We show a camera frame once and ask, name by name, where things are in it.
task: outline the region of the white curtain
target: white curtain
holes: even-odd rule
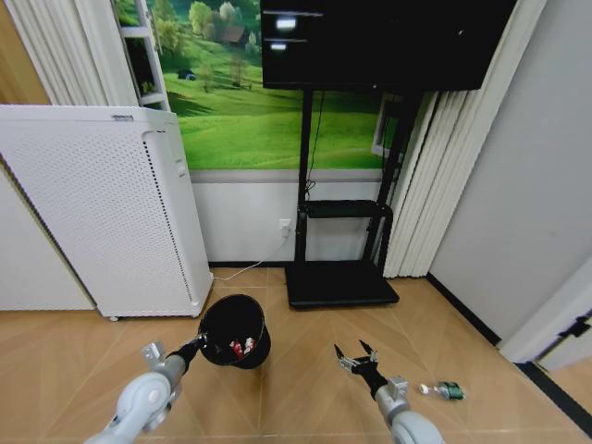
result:
[[[427,94],[393,193],[385,277],[425,276],[547,0],[518,0],[478,91]]]
[[[52,105],[138,105],[109,0],[5,3]]]

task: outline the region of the trash bin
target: trash bin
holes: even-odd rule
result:
[[[202,354],[210,363],[255,368],[261,365],[271,349],[271,338],[259,303],[246,294],[233,294],[212,305],[200,322],[199,333],[205,334]],[[230,347],[237,340],[243,344],[253,338],[253,349],[238,358]]]

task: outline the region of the shelf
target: shelf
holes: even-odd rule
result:
[[[150,37],[150,28],[147,26],[122,26],[121,35],[126,39],[146,39]]]
[[[158,102],[164,102],[167,97],[161,92],[151,92],[150,94],[143,95],[138,99],[138,103],[142,106],[149,104],[157,104]]]
[[[374,217],[381,214],[374,201],[307,201],[302,210],[312,219]]]

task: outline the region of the black tv stand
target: black tv stand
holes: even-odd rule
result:
[[[307,201],[309,139],[313,114],[313,90],[303,92],[300,169],[298,175],[298,209],[294,262],[286,267],[288,299],[294,308],[368,305],[394,303],[399,300],[395,290],[383,278],[392,210],[387,205],[390,187],[400,153],[407,146],[422,94],[410,92],[403,96],[401,114],[392,140],[380,191],[375,201]],[[364,254],[359,261],[306,261],[306,229],[308,218],[370,217]],[[384,219],[382,239],[375,265],[372,257],[380,220]]]

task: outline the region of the black television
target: black television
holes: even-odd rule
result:
[[[515,0],[261,0],[266,88],[474,90]]]

